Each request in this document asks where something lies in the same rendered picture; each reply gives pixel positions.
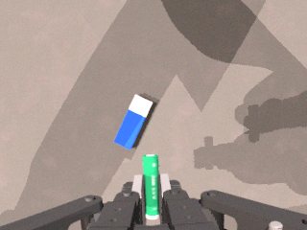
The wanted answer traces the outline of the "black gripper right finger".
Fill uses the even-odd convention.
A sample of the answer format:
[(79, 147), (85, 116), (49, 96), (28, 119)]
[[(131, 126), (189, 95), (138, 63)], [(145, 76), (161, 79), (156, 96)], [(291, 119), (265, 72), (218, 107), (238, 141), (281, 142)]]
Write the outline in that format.
[(236, 195), (210, 190), (190, 198), (167, 173), (158, 174), (158, 191), (160, 224), (170, 222), (171, 230), (227, 230), (224, 215), (236, 220), (237, 230), (307, 230), (305, 214)]

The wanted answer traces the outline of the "blue and white eraser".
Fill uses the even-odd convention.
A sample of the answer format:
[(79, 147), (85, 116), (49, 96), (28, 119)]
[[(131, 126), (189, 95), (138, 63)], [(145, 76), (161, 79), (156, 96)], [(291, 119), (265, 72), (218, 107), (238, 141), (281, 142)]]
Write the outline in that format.
[(114, 140), (115, 143), (129, 150), (131, 149), (151, 105), (152, 102), (147, 101), (137, 95), (134, 96), (128, 113)]

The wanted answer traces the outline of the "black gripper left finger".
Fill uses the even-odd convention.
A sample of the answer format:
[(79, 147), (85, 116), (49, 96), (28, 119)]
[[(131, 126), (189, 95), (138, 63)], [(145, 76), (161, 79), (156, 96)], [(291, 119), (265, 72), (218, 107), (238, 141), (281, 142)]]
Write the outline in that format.
[(83, 196), (0, 226), (0, 230), (68, 230), (78, 220), (82, 230), (133, 230), (134, 224), (146, 225), (145, 175), (136, 174), (113, 201), (103, 203), (100, 196)]

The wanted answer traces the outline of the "green battery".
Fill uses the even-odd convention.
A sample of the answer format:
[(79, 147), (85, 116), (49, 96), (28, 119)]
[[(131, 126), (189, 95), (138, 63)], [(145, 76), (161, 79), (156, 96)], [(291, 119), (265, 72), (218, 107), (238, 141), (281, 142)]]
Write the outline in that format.
[(147, 219), (159, 218), (158, 200), (158, 155), (146, 154), (143, 156), (145, 175)]

